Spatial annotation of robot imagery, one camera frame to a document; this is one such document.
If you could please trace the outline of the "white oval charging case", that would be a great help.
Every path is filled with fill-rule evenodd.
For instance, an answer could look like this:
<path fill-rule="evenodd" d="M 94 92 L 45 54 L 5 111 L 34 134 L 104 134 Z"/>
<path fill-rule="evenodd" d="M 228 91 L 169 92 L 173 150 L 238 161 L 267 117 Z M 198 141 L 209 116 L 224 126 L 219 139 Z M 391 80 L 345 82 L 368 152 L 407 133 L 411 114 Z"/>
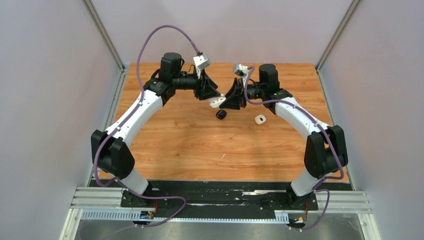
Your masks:
<path fill-rule="evenodd" d="M 211 108 L 218 108 L 223 102 L 225 102 L 226 97 L 225 96 L 220 96 L 220 97 L 213 97 L 210 98 L 209 101 L 209 106 Z"/>

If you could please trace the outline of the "black glossy charging case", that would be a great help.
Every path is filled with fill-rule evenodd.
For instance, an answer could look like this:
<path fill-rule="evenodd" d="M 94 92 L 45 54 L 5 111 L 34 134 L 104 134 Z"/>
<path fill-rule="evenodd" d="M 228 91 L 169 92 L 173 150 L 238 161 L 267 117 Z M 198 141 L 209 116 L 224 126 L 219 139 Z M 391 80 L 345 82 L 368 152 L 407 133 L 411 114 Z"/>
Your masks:
<path fill-rule="evenodd" d="M 224 109 L 219 109 L 216 114 L 216 118 L 219 120 L 223 120 L 227 116 L 227 112 Z"/>

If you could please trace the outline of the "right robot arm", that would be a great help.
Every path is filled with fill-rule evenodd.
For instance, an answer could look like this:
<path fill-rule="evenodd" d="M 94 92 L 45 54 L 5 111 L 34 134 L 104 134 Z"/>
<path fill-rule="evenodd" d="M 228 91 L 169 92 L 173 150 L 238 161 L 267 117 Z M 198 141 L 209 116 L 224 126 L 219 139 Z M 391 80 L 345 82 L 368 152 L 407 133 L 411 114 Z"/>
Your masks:
<path fill-rule="evenodd" d="M 263 105 L 274 115 L 289 123 L 306 141 L 304 170 L 290 183 L 285 195 L 286 204 L 298 209 L 306 201 L 306 195 L 314 192 L 327 179 L 345 176 L 348 154 L 344 130 L 339 125 L 330 126 L 302 107 L 293 95 L 280 87 L 279 74 L 274 64 L 259 66 L 258 81 L 251 82 L 255 68 L 236 63 L 233 72 L 237 76 L 230 90 L 219 104 L 221 109 L 239 110 L 247 104 Z"/>

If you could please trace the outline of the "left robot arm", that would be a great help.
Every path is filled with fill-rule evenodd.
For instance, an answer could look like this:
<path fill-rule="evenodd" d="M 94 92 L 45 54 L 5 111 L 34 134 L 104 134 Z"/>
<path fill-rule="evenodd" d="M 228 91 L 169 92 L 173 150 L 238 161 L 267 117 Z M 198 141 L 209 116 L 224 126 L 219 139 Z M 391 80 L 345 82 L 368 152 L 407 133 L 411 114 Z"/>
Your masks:
<path fill-rule="evenodd" d="M 185 61 L 179 53 L 167 52 L 160 67 L 142 86 L 139 96 L 126 112 L 105 130 L 91 135 L 92 162 L 96 168 L 113 175 L 114 179 L 134 192 L 140 206 L 149 206 L 153 193 L 149 182 L 136 170 L 130 145 L 146 122 L 172 98 L 177 90 L 192 90 L 200 101 L 219 98 L 218 86 L 206 74 L 211 64 L 206 54 L 193 58 L 194 70 L 183 71 Z"/>

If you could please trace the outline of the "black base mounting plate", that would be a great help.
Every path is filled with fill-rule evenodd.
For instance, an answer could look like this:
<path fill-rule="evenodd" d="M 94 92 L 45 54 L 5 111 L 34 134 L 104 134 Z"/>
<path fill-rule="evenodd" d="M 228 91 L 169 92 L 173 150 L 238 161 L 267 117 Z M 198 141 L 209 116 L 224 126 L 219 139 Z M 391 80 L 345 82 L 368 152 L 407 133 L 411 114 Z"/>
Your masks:
<path fill-rule="evenodd" d="M 289 223 L 298 217 L 314 220 L 321 213 L 354 213 L 353 189 L 329 182 L 319 191 L 297 197 L 286 181 L 152 180 L 143 197 L 117 183 L 78 188 L 72 205 L 89 218 L 159 222 Z"/>

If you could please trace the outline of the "aluminium frame rail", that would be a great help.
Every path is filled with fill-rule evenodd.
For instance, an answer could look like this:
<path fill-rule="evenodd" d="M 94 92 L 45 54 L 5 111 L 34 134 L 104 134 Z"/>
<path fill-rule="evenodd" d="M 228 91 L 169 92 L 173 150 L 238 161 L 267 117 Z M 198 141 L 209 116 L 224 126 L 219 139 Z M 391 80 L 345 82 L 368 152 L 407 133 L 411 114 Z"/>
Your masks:
<path fill-rule="evenodd" d="M 60 238 L 72 240 L 80 221 L 146 221 L 184 223 L 285 224 L 299 231 L 300 224 L 317 213 L 355 214 L 367 240 L 380 239 L 367 196 L 362 191 L 321 190 L 289 202 L 285 190 L 208 189 L 188 193 L 184 200 L 165 196 L 143 199 L 118 187 L 78 187 Z"/>

